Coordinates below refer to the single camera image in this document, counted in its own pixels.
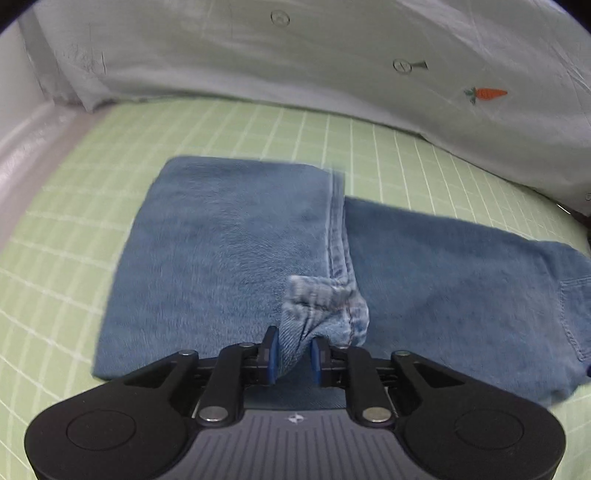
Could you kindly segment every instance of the white sheet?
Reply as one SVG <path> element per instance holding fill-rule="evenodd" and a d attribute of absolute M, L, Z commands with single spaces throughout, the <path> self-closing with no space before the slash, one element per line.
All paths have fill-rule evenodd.
<path fill-rule="evenodd" d="M 591 213 L 591 35 L 551 0 L 44 0 L 22 26 L 44 88 L 89 110 L 198 92 L 344 113 Z"/>

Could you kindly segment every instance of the denim fabric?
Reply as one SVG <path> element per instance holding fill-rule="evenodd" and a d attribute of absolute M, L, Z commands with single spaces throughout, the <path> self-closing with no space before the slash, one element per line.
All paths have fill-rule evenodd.
<path fill-rule="evenodd" d="M 345 211 L 374 356 L 411 350 L 544 405 L 589 380 L 590 259 L 362 200 Z"/>
<path fill-rule="evenodd" d="M 287 375 L 247 406 L 341 407 L 302 355 L 313 336 L 358 345 L 367 329 L 374 356 L 411 350 L 548 404 L 588 381 L 590 319 L 591 261 L 567 245 L 343 200 L 342 178 L 313 167 L 186 157 L 136 218 L 95 374 L 215 356 L 279 324 Z"/>
<path fill-rule="evenodd" d="M 113 378 L 181 349 L 202 358 L 280 327 L 281 373 L 314 336 L 365 339 L 343 226 L 343 178 L 304 165 L 170 160 L 115 274 L 93 373 Z"/>

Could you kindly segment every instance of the green grid mat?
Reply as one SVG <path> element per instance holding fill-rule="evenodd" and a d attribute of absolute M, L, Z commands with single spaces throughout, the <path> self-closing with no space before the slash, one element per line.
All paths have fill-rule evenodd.
<path fill-rule="evenodd" d="M 335 168 L 347 194 L 590 254 L 585 230 L 553 202 L 389 128 L 229 100 L 117 106 L 43 187 L 0 254 L 0 478 L 33 479 L 26 425 L 98 384 L 91 358 L 116 263 L 151 182 L 179 154 Z M 553 412 L 568 436 L 556 479 L 589 478 L 591 386 Z"/>

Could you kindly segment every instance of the white grid line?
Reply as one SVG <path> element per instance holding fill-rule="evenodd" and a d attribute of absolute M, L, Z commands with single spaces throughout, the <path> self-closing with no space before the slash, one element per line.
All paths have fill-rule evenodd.
<path fill-rule="evenodd" d="M 491 223 L 491 226 L 493 226 L 491 213 L 488 210 L 488 205 L 486 204 L 486 200 L 484 199 L 484 196 L 482 195 L 482 191 L 480 190 L 480 186 L 478 185 L 478 182 L 476 181 L 476 177 L 474 176 L 474 172 L 472 171 L 472 166 L 470 164 L 468 164 L 467 166 L 468 166 L 468 171 L 470 172 L 470 175 L 472 176 L 472 180 L 474 182 L 474 185 L 476 185 L 476 190 L 478 190 L 478 195 L 480 195 L 480 198 L 482 199 L 482 203 L 483 203 L 484 208 L 486 210 L 486 214 L 488 215 L 488 219 Z"/>
<path fill-rule="evenodd" d="M 64 303 L 67 303 L 68 305 L 72 305 L 73 307 L 78 307 L 79 309 L 85 310 L 90 313 L 94 313 L 96 315 L 102 315 L 102 313 L 103 313 L 101 310 L 93 309 L 82 302 L 79 302 L 77 300 L 74 300 L 73 298 L 68 297 L 67 295 L 62 295 L 61 293 L 55 292 L 53 290 L 49 290 L 48 288 L 42 287 L 42 286 L 37 285 L 33 282 L 25 280 L 24 278 L 21 278 L 18 275 L 15 275 L 14 273 L 9 272 L 8 270 L 5 270 L 2 267 L 0 267 L 0 273 L 3 273 L 7 277 L 10 277 L 11 279 L 16 280 L 19 283 L 22 283 L 26 287 L 33 288 L 34 290 L 37 290 L 39 293 L 43 293 L 44 295 L 47 295 L 48 297 L 52 297 L 56 300 L 60 300 Z"/>
<path fill-rule="evenodd" d="M 374 136 L 375 161 L 378 166 L 379 201 L 383 203 L 384 202 L 384 189 L 382 188 L 382 173 L 380 172 L 380 168 L 379 168 L 378 141 L 375 138 L 375 125 L 372 125 L 372 135 Z"/>
<path fill-rule="evenodd" d="M 167 112 L 168 111 L 172 111 L 172 110 L 173 110 L 172 109 L 172 106 L 169 105 L 169 107 L 167 109 Z M 150 133 L 150 129 L 146 129 L 146 131 L 143 133 L 143 135 L 140 135 L 137 138 L 137 140 L 135 142 L 135 145 L 139 145 L 140 142 L 141 142 L 141 139 L 144 136 L 148 135 L 148 134 L 151 134 Z M 117 174 L 116 171 L 112 171 L 110 173 L 110 175 L 108 176 L 107 180 L 110 180 L 116 174 Z M 92 208 L 95 206 L 95 203 L 98 202 L 99 200 L 100 199 L 99 199 L 98 196 L 93 196 L 91 198 L 91 200 L 88 202 L 88 204 L 86 205 L 85 211 L 86 212 L 91 211 Z M 108 211 L 105 212 L 106 218 L 108 218 L 112 214 L 112 212 L 116 208 L 116 206 L 117 206 L 116 202 L 112 202 L 112 204 L 111 204 L 110 208 L 108 209 Z M 75 239 L 75 236 L 72 235 L 72 234 L 70 234 L 70 236 L 68 238 L 67 246 L 69 246 L 71 243 L 73 243 L 74 242 L 74 239 Z M 94 244 L 96 241 L 97 241 L 97 237 L 95 236 L 93 238 L 92 244 Z M 91 249 L 92 248 L 92 245 L 87 245 L 86 248 L 87 248 L 87 250 L 88 249 Z M 74 274 L 72 276 L 72 280 L 70 282 L 70 285 L 68 286 L 68 288 L 66 290 L 67 297 L 70 297 L 70 295 L 75 291 L 75 289 L 77 289 L 78 278 L 79 278 L 80 275 L 82 275 L 82 273 L 83 273 L 82 264 L 78 264 L 78 266 L 75 269 Z M 66 303 L 62 303 L 60 305 L 60 307 L 58 309 L 58 312 L 57 312 L 57 315 L 56 315 L 56 319 L 54 321 L 54 324 L 52 325 L 51 333 L 50 333 L 50 338 L 52 340 L 55 340 L 55 337 L 58 335 L 58 333 L 59 333 L 59 331 L 61 329 L 61 326 L 62 326 L 62 323 L 63 323 L 63 319 L 65 317 L 65 312 L 64 312 L 65 305 L 66 305 Z M 87 306 L 87 312 L 90 313 L 92 310 L 97 310 L 97 309 L 94 308 L 93 306 Z M 41 370 L 39 372 L 39 381 L 42 384 L 45 383 L 45 379 L 46 379 L 47 371 L 48 371 L 49 366 L 50 366 L 52 354 L 53 354 L 53 350 L 52 349 L 46 349 L 46 351 L 44 353 L 44 356 L 43 356 L 43 360 L 41 361 Z M 40 402 L 40 400 L 41 400 L 40 390 L 37 390 L 35 392 L 35 397 L 33 399 L 33 411 L 37 411 L 39 409 L 39 402 Z"/>
<path fill-rule="evenodd" d="M 503 185 L 502 185 L 499 177 L 495 177 L 495 178 L 496 178 L 496 184 L 499 186 L 499 189 L 501 190 L 501 193 L 503 194 L 503 197 L 505 197 L 505 201 L 507 202 L 508 210 L 511 213 L 511 215 L 513 216 L 513 220 L 515 221 L 515 225 L 517 227 L 519 227 L 519 222 L 517 221 L 517 216 L 515 215 L 515 212 L 511 208 L 511 204 L 509 203 L 509 199 L 507 198 L 507 194 L 505 193 L 505 190 L 503 189 Z"/>
<path fill-rule="evenodd" d="M 207 108 L 207 110 L 205 111 L 203 116 L 197 121 L 197 123 L 195 123 L 195 125 L 193 125 L 193 128 L 191 130 L 189 130 L 189 132 L 187 133 L 187 136 L 184 138 L 184 140 L 181 143 L 179 143 L 177 149 L 174 151 L 174 155 L 179 155 L 183 151 L 183 148 L 185 148 L 187 146 L 189 141 L 193 138 L 193 135 L 199 131 L 199 129 L 203 126 L 205 121 L 211 116 L 213 111 L 220 104 L 221 104 L 221 102 L 219 100 L 215 100 L 211 105 L 209 105 L 209 107 Z"/>
<path fill-rule="evenodd" d="M 449 190 L 449 185 L 447 184 L 447 180 L 445 178 L 445 174 L 443 173 L 443 168 L 441 167 L 441 162 L 439 162 L 439 157 L 437 156 L 437 151 L 435 150 L 435 146 L 431 145 L 431 147 L 433 149 L 433 154 L 435 155 L 435 160 L 437 160 L 437 165 L 439 166 L 439 171 L 441 172 L 441 177 L 443 178 L 443 183 L 445 184 L 445 187 L 447 189 L 447 195 L 449 196 L 449 203 L 452 204 L 453 214 L 457 218 L 456 206 L 453 203 L 452 193 Z"/>
<path fill-rule="evenodd" d="M 501 214 L 503 224 L 505 225 L 505 230 L 509 231 L 509 226 L 507 225 L 507 222 L 505 221 L 505 216 L 503 215 L 503 210 L 501 210 L 501 205 L 499 205 L 499 201 L 496 199 L 495 192 L 492 191 L 491 183 L 488 181 L 489 174 L 487 172 L 483 171 L 482 176 L 484 177 L 486 184 L 488 185 L 488 189 L 491 191 L 492 197 L 495 199 L 496 207 L 499 209 L 499 213 Z"/>
<path fill-rule="evenodd" d="M 249 105 L 247 102 L 241 102 L 241 105 Z M 168 128 L 168 125 L 160 125 L 160 129 L 166 129 Z M 211 132 L 211 129 L 208 128 L 203 128 L 204 131 L 209 131 Z M 319 128 L 314 126 L 313 124 L 310 125 L 306 125 L 306 130 L 310 130 L 316 133 L 324 133 L 326 131 L 325 128 Z M 135 129 L 135 132 L 137 133 L 143 133 L 144 132 L 144 128 L 138 128 Z M 260 134 L 260 133 L 253 133 L 251 134 L 253 137 L 255 138 L 266 138 L 267 134 Z M 168 149 L 170 148 L 172 145 L 170 144 L 165 144 L 162 142 L 153 142 L 151 140 L 148 140 L 146 142 L 142 143 L 142 147 L 161 147 L 161 148 L 165 148 Z M 79 147 L 77 150 L 79 151 L 88 151 L 88 152 L 96 152 L 97 150 L 129 150 L 129 142 L 101 142 L 101 141 L 94 141 L 92 142 L 92 145 L 88 145 L 88 146 L 82 146 Z"/>
<path fill-rule="evenodd" d="M 519 202 L 519 198 L 517 198 L 517 195 L 515 194 L 515 188 L 510 188 L 510 191 L 511 191 L 511 194 L 513 195 L 513 198 L 515 199 L 515 203 L 517 203 L 517 206 L 519 207 L 519 211 L 521 212 L 521 216 L 523 217 L 523 220 L 525 222 L 525 226 L 527 227 L 527 229 L 530 232 L 530 237 L 533 238 L 534 237 L 534 233 L 531 230 L 530 224 L 527 222 L 527 218 L 525 217 L 525 212 L 523 211 L 523 208 L 521 208 L 521 204 Z"/>
<path fill-rule="evenodd" d="M 215 103 L 215 102 L 219 103 L 220 105 L 224 105 L 224 104 L 227 103 L 224 100 L 220 100 L 220 99 L 216 99 L 212 103 Z M 233 102 L 234 103 L 239 103 L 240 105 L 253 105 L 253 106 L 260 105 L 261 107 L 267 108 L 267 111 L 269 110 L 269 105 L 265 105 L 265 104 L 261 104 L 261 103 L 243 102 L 241 100 L 236 100 L 236 101 L 233 101 Z M 273 109 L 276 109 L 276 110 L 279 109 L 279 108 L 285 108 L 286 110 L 290 110 L 289 107 L 282 107 L 282 106 L 275 106 L 275 107 L 273 107 Z M 340 116 L 340 115 L 338 115 L 338 114 L 335 115 L 335 114 L 331 113 L 331 116 Z M 197 119 L 197 121 L 200 121 L 201 119 L 202 119 L 202 117 L 200 116 Z M 164 124 L 164 123 L 155 122 L 155 123 L 152 123 L 151 125 L 152 125 L 152 127 L 154 127 L 157 130 L 163 130 L 163 129 L 168 128 L 168 124 Z M 203 129 L 205 131 L 211 131 L 212 130 L 211 128 L 206 128 L 206 127 L 203 128 Z M 103 134 L 103 136 L 107 137 L 109 134 L 120 132 L 120 130 L 121 130 L 121 127 L 119 127 L 119 128 L 104 129 L 103 132 L 102 132 L 102 134 Z M 306 130 L 313 130 L 315 132 L 322 132 L 322 133 L 324 133 L 324 128 L 323 127 L 317 127 L 314 124 L 311 124 L 311 125 L 307 126 L 306 127 Z M 127 134 L 130 134 L 130 133 L 132 133 L 132 134 L 133 133 L 143 134 L 144 131 L 145 131 L 145 128 L 143 126 L 141 126 L 141 127 L 134 127 L 134 128 L 128 128 L 128 127 L 125 128 L 125 132 Z M 152 140 L 153 140 L 152 138 L 148 139 L 148 141 L 142 143 L 142 146 L 143 145 L 166 145 L 166 144 L 163 144 L 162 142 L 152 142 Z M 129 142 L 128 141 L 112 141 L 112 142 L 107 141 L 106 142 L 106 141 L 102 141 L 101 139 L 95 139 L 95 140 L 92 140 L 92 142 L 90 142 L 88 145 L 81 145 L 79 147 L 76 147 L 76 150 L 77 151 L 86 151 L 86 150 L 92 151 L 92 150 L 94 150 L 95 145 L 104 145 L 106 147 L 116 147 L 116 148 L 129 148 Z"/>
<path fill-rule="evenodd" d="M 525 199 L 525 194 L 523 194 L 523 192 L 519 192 L 521 194 L 521 200 L 523 201 L 523 205 L 524 207 L 527 207 L 527 212 L 525 212 L 523 210 L 524 207 L 521 207 L 521 201 L 518 199 L 519 201 L 519 208 L 521 208 L 524 211 L 524 217 L 525 217 L 525 221 L 530 221 L 532 223 L 534 223 L 536 226 L 538 226 L 538 222 L 535 221 L 534 219 L 534 212 L 532 211 L 531 207 L 529 206 L 527 200 Z"/>
<path fill-rule="evenodd" d="M 541 214 L 540 209 L 538 208 L 538 206 L 537 205 L 533 205 L 533 208 L 535 209 L 534 218 L 536 219 L 536 222 L 538 222 L 538 226 L 540 226 L 544 230 L 546 230 L 546 238 L 547 239 L 548 238 L 551 238 L 551 239 L 556 238 L 555 236 L 550 235 L 550 230 L 548 229 L 548 225 L 546 225 L 546 222 L 544 221 L 544 218 L 542 217 L 542 214 Z"/>
<path fill-rule="evenodd" d="M 9 315 L 7 312 L 2 310 L 1 308 L 0 308 L 0 315 L 2 315 L 4 318 L 6 318 L 6 320 L 8 320 L 9 322 L 18 326 L 22 330 L 25 330 L 28 334 L 32 335 L 33 337 L 38 338 L 39 340 L 45 342 L 47 345 L 57 348 L 58 350 L 62 351 L 63 353 L 70 355 L 74 360 L 78 360 L 79 362 L 83 362 L 88 365 L 91 364 L 90 359 L 86 358 L 85 356 L 81 355 L 78 352 L 75 352 L 73 350 L 70 350 L 69 348 L 66 348 L 65 346 L 60 345 L 56 341 L 54 341 L 50 338 L 47 338 L 47 337 L 41 335 L 40 333 L 37 333 L 37 331 L 34 328 L 31 328 L 31 327 L 25 325 L 24 323 L 20 322 L 18 319 L 16 319 L 12 315 Z"/>
<path fill-rule="evenodd" d="M 279 128 L 279 124 L 281 123 L 281 119 L 283 119 L 283 112 L 285 111 L 284 108 L 279 109 L 279 113 L 277 113 L 277 119 L 271 128 L 271 133 L 269 133 L 269 137 L 267 138 L 267 142 L 265 143 L 265 147 L 262 149 L 261 158 L 266 158 L 267 154 L 269 153 L 269 149 L 271 148 L 271 143 L 275 138 L 275 134 L 277 133 L 277 129 Z"/>
<path fill-rule="evenodd" d="M 351 195 L 355 192 L 355 184 L 353 179 L 355 178 L 355 169 L 353 168 L 353 159 L 355 158 L 355 153 L 353 152 L 353 119 L 349 118 L 349 152 L 350 152 L 350 161 L 351 161 L 351 175 L 349 181 L 351 182 Z"/>
<path fill-rule="evenodd" d="M 67 258 L 68 260 L 74 260 L 80 263 L 84 263 L 84 265 L 91 265 L 93 267 L 102 268 L 103 270 L 109 272 L 113 272 L 115 270 L 115 266 L 110 263 L 103 262 L 100 260 L 94 260 L 93 258 L 85 257 L 84 255 L 76 255 L 63 250 L 56 250 L 55 248 L 46 247 L 45 245 L 39 245 L 33 242 L 28 242 L 26 240 L 20 240 L 18 238 L 11 238 L 9 241 L 10 243 L 22 245 L 24 247 L 36 250 L 38 252 L 43 252 L 60 258 Z"/>
<path fill-rule="evenodd" d="M 56 226 L 57 226 L 57 224 L 55 224 L 55 223 L 50 226 L 50 229 L 49 229 L 49 232 L 48 232 L 48 238 L 51 238 L 57 232 Z M 20 264 L 20 261 L 23 258 L 25 258 L 25 257 L 26 257 L 26 255 L 21 255 L 20 256 L 19 263 L 15 266 L 17 269 L 18 269 L 18 265 Z M 41 256 L 38 255 L 36 257 L 36 259 L 35 259 L 35 262 L 33 264 L 33 267 L 31 269 L 31 271 L 37 271 L 38 270 L 38 268 L 40 266 L 40 261 L 41 261 Z M 54 263 L 53 268 L 51 269 L 51 273 L 49 275 L 49 279 L 52 279 L 54 273 L 56 273 L 56 265 L 57 264 L 59 264 L 59 263 L 58 262 Z M 23 305 L 23 302 L 24 302 L 24 299 L 25 298 L 26 298 L 26 295 L 20 295 L 20 303 L 18 305 L 18 308 L 15 310 L 15 314 L 18 315 L 18 314 L 21 313 L 21 311 L 22 311 L 22 305 Z M 37 326 L 37 320 L 40 318 L 40 313 L 41 313 L 41 305 L 44 304 L 44 302 L 47 300 L 47 298 L 48 298 L 47 296 L 42 296 L 39 299 L 39 302 L 35 306 L 35 312 L 33 313 L 33 317 L 31 319 L 31 326 L 33 326 L 33 327 Z M 11 325 L 10 325 L 10 334 L 13 334 L 14 329 L 15 329 L 15 323 L 11 322 Z M 21 372 L 22 371 L 22 368 L 21 367 L 23 366 L 24 360 L 26 358 L 25 353 L 28 351 L 28 348 L 29 348 L 29 345 L 30 345 L 30 341 L 31 341 L 31 336 L 30 335 L 27 335 L 25 337 L 23 348 L 21 349 L 21 355 L 20 355 L 20 358 L 18 360 L 18 366 L 17 367 L 14 367 L 12 365 L 12 363 L 8 360 L 7 356 L 3 353 L 2 357 L 5 360 L 5 362 L 0 365 L 0 370 L 2 370 L 4 368 L 4 365 L 5 364 L 7 364 L 7 365 L 9 365 L 9 367 L 13 367 L 15 369 L 15 371 L 17 371 L 17 373 L 18 372 Z M 12 410 L 14 409 L 14 405 L 16 403 L 16 397 L 17 397 L 17 393 L 18 393 L 18 387 L 20 385 L 20 382 L 21 382 L 22 378 L 23 378 L 22 375 L 18 375 L 17 378 L 16 378 L 16 380 L 15 380 L 15 384 L 12 386 L 12 389 L 13 389 L 12 390 L 12 396 L 11 396 L 11 409 Z M 31 383 L 33 385 L 35 385 L 36 382 L 33 381 L 32 378 L 30 378 L 29 380 L 31 381 Z M 49 392 L 49 390 L 47 390 L 46 392 L 48 393 L 48 395 L 52 395 L 52 393 Z M 8 418 L 8 425 L 7 425 L 7 441 L 9 441 L 9 443 L 12 440 L 12 428 L 13 428 L 13 425 L 14 425 L 14 418 L 11 417 L 11 416 L 9 416 L 9 418 Z M 11 457 L 10 457 L 10 455 L 8 453 L 7 453 L 6 459 L 7 459 L 8 476 L 10 477 L 11 476 L 10 475 L 10 472 L 11 472 L 12 462 L 11 462 Z"/>
<path fill-rule="evenodd" d="M 21 460 L 21 458 L 16 453 L 14 453 L 12 449 L 10 449 L 8 445 L 6 445 L 6 443 L 4 443 L 2 440 L 0 440 L 0 445 L 2 445 L 8 453 L 12 454 L 14 458 L 17 459 L 19 463 L 21 463 L 27 470 L 29 470 L 30 472 L 33 471 L 31 466 L 28 463 L 25 463 L 23 460 Z"/>
<path fill-rule="evenodd" d="M 60 169 L 61 170 L 81 170 L 81 171 L 91 171 L 91 172 L 112 171 L 112 170 L 136 171 L 137 166 L 135 166 L 133 164 L 120 165 L 117 163 L 73 163 L 73 164 L 66 163 L 66 164 L 60 166 Z M 148 166 L 148 167 L 142 167 L 142 170 L 145 170 L 150 173 L 158 173 L 161 169 L 159 167 Z M 53 187 L 53 185 L 50 183 L 44 187 L 45 191 L 50 191 L 50 190 L 47 190 L 47 187 Z"/>
<path fill-rule="evenodd" d="M 12 368 L 20 377 L 24 378 L 25 380 L 29 380 L 33 385 L 35 385 L 39 390 L 44 391 L 47 395 L 49 395 L 54 400 L 61 400 L 61 397 L 52 391 L 46 389 L 41 383 L 37 380 L 33 379 L 25 372 L 20 370 L 16 365 L 14 365 L 11 361 L 9 361 L 4 355 L 0 355 L 0 360 L 2 360 L 5 364 L 7 364 L 10 368 Z"/>
<path fill-rule="evenodd" d="M 549 226 L 552 227 L 552 220 L 550 219 L 550 215 L 548 215 L 548 209 L 544 209 L 544 211 L 543 212 L 540 211 L 540 213 L 542 213 L 546 217 L 546 219 L 548 220 Z M 562 235 L 554 232 L 554 229 L 548 228 L 548 231 L 550 231 L 554 235 L 555 238 L 560 238 L 562 240 L 562 238 L 563 238 Z"/>
<path fill-rule="evenodd" d="M 205 148 L 203 149 L 203 156 L 206 156 L 206 155 L 209 154 L 209 152 L 211 151 L 213 145 L 215 144 L 215 142 L 217 141 L 217 139 L 222 134 L 224 128 L 226 128 L 226 125 L 228 124 L 228 122 L 232 119 L 232 117 L 234 116 L 234 114 L 236 114 L 236 110 L 238 110 L 238 107 L 239 106 L 240 106 L 240 103 L 235 103 L 234 106 L 230 109 L 230 111 L 226 114 L 226 116 L 222 120 L 222 123 L 220 124 L 220 126 L 217 128 L 217 130 L 215 131 L 215 133 L 209 139 L 209 142 L 207 142 L 207 145 L 205 145 Z"/>
<path fill-rule="evenodd" d="M 117 230 L 119 232 L 125 232 L 125 233 L 129 233 L 129 230 L 131 229 L 131 225 L 123 225 L 121 223 L 105 222 L 104 220 L 89 220 L 89 219 L 74 216 L 74 215 L 59 215 L 57 213 L 38 212 L 36 210 L 29 210 L 29 211 L 25 212 L 25 215 L 36 217 L 36 218 L 44 218 L 47 220 L 56 220 L 58 222 L 76 223 L 80 226 L 92 226 L 95 228 L 101 228 L 101 229 L 107 229 L 107 230 Z"/>
<path fill-rule="evenodd" d="M 261 110 L 261 106 L 257 105 L 255 110 L 253 111 L 251 117 L 248 119 L 248 123 L 244 127 L 244 130 L 242 130 L 240 137 L 238 137 L 238 141 L 236 142 L 236 145 L 234 145 L 234 148 L 232 149 L 232 152 L 230 153 L 230 157 L 232 157 L 232 158 L 236 157 L 238 150 L 240 149 L 240 147 L 242 146 L 242 144 L 246 140 L 246 136 L 248 135 L 248 132 L 251 130 L 252 125 L 254 124 L 256 118 L 258 117 L 260 110 Z"/>
<path fill-rule="evenodd" d="M 8 333 L 6 334 L 6 337 L 4 338 L 4 343 L 2 344 L 2 353 L 0 354 L 0 356 L 2 356 L 2 357 L 4 357 L 4 355 L 7 354 L 8 345 L 9 345 L 10 340 L 12 339 L 12 335 L 14 334 L 14 329 L 15 329 L 15 325 L 13 323 L 11 323 L 10 326 L 8 327 Z M 0 362 L 0 375 L 4 371 L 4 365 L 6 365 L 6 363 Z M 11 470 L 10 453 L 12 453 L 12 452 L 10 452 L 7 447 L 6 451 L 4 452 L 4 458 L 5 458 L 5 462 L 6 462 L 8 476 L 10 476 L 10 470 Z"/>
<path fill-rule="evenodd" d="M 586 421 L 586 422 L 584 422 L 584 423 L 582 423 L 580 425 L 577 425 L 575 428 L 570 429 L 569 430 L 569 433 L 576 432 L 576 431 L 578 431 L 578 430 L 580 430 L 582 428 L 585 428 L 587 425 L 591 425 L 591 420 L 588 420 L 588 421 Z"/>
<path fill-rule="evenodd" d="M 74 193 L 90 196 L 100 195 L 109 198 L 117 197 L 130 198 L 135 200 L 143 200 L 145 198 L 145 194 L 142 194 L 140 192 L 125 192 L 123 190 L 86 189 L 81 187 L 71 187 L 68 185 L 46 185 L 42 187 L 42 190 L 44 192 Z"/>
<path fill-rule="evenodd" d="M 304 111 L 303 115 L 301 116 L 301 122 L 300 122 L 300 127 L 297 132 L 297 138 L 295 139 L 294 151 L 291 154 L 291 162 L 292 163 L 296 161 L 297 154 L 300 150 L 301 136 L 304 133 L 304 126 L 306 124 L 307 116 L 308 116 L 308 112 Z"/>
<path fill-rule="evenodd" d="M 320 168 L 324 168 L 326 164 L 326 152 L 329 146 L 329 130 L 330 130 L 330 114 L 326 115 L 326 128 L 324 129 L 324 147 L 322 148 L 322 161 Z"/>
<path fill-rule="evenodd" d="M 404 165 L 402 164 L 402 156 L 400 155 L 400 149 L 398 148 L 398 139 L 397 137 L 397 133 L 394 132 L 394 143 L 396 144 L 396 153 L 398 153 L 398 161 L 400 162 L 400 170 L 402 171 L 402 181 L 404 182 L 404 190 L 406 191 L 407 194 L 407 202 L 408 202 L 408 208 L 410 209 L 410 194 L 408 192 L 408 185 L 406 182 L 406 175 L 404 174 Z"/>
<path fill-rule="evenodd" d="M 431 195 L 431 188 L 429 187 L 429 180 L 427 179 L 427 173 L 425 172 L 425 165 L 423 165 L 423 159 L 421 158 L 421 154 L 418 152 L 418 145 L 417 145 L 417 139 L 414 139 L 414 149 L 417 151 L 417 157 L 418 157 L 418 162 L 421 164 L 421 171 L 423 172 L 423 177 L 425 178 L 425 184 L 427 185 L 427 192 L 429 193 L 429 200 L 431 200 L 431 208 L 433 209 L 433 213 L 435 213 L 435 204 L 433 203 L 433 195 Z M 454 213 L 456 213 L 457 216 L 457 212 L 456 212 L 456 207 L 454 206 L 453 208 Z"/>
<path fill-rule="evenodd" d="M 29 422 L 27 422 L 24 418 L 22 418 L 17 412 L 15 412 L 13 409 L 11 409 L 8 405 L 6 405 L 2 399 L 0 398 L 0 405 L 2 405 L 7 412 L 12 415 L 14 418 L 16 418 L 18 421 L 20 421 L 23 425 L 29 425 Z"/>
<path fill-rule="evenodd" d="M 97 307 L 99 303 L 102 301 L 101 293 L 103 291 L 104 284 L 108 281 L 106 277 L 103 277 L 103 284 L 99 286 L 99 288 L 95 291 L 95 296 L 92 300 L 92 306 Z M 78 337 L 78 341 L 76 342 L 76 349 L 74 350 L 74 354 L 82 355 L 82 348 L 86 344 L 86 340 L 88 339 L 88 335 L 90 333 L 90 327 L 92 324 L 92 317 L 87 315 L 84 319 L 84 324 L 82 325 L 82 330 Z M 79 364 L 77 362 L 72 362 L 70 364 L 70 370 L 68 371 L 68 376 L 66 379 L 66 386 L 64 388 L 64 397 L 68 398 L 72 395 L 72 388 L 74 386 L 74 380 L 76 379 L 76 371 L 78 370 Z"/>
<path fill-rule="evenodd" d="M 543 220 L 542 220 L 542 223 L 540 223 L 540 220 L 539 220 L 539 218 L 538 218 L 538 217 L 539 217 L 539 215 L 540 215 L 540 213 L 539 213 L 539 212 L 537 212 L 537 209 L 536 209 L 536 208 L 534 207 L 534 205 L 532 204 L 532 201 L 529 201 L 529 202 L 526 202 L 526 203 L 527 203 L 527 204 L 529 205 L 529 207 L 530 207 L 531 216 L 532 216 L 532 219 L 533 219 L 533 221 L 535 222 L 535 224 L 538 226 L 538 228 L 540 229 L 540 231 L 541 231 L 542 229 L 544 229 L 544 230 L 546 231 L 546 235 L 545 235 L 543 238 L 545 238 L 545 239 L 548 239 L 548 238 L 550 238 L 550 232 L 548 231 L 548 229 L 546 228 L 546 226 L 545 226 L 545 225 L 542 225 L 542 224 L 544 223 L 544 221 L 543 221 Z"/>
<path fill-rule="evenodd" d="M 462 180 L 462 176 L 460 175 L 460 171 L 457 169 L 457 165 L 455 160 L 453 159 L 453 156 L 451 154 L 448 154 L 449 158 L 452 159 L 452 164 L 453 164 L 453 168 L 456 169 L 456 173 L 458 178 L 460 179 L 460 183 L 462 184 L 462 189 L 464 190 L 464 194 L 466 195 L 466 200 L 468 201 L 468 205 L 470 206 L 470 212 L 472 213 L 472 217 L 474 218 L 474 221 L 476 222 L 476 215 L 474 214 L 474 208 L 472 208 L 472 202 L 470 201 L 470 196 L 468 195 L 468 192 L 466 190 L 466 187 L 464 186 L 464 181 Z"/>

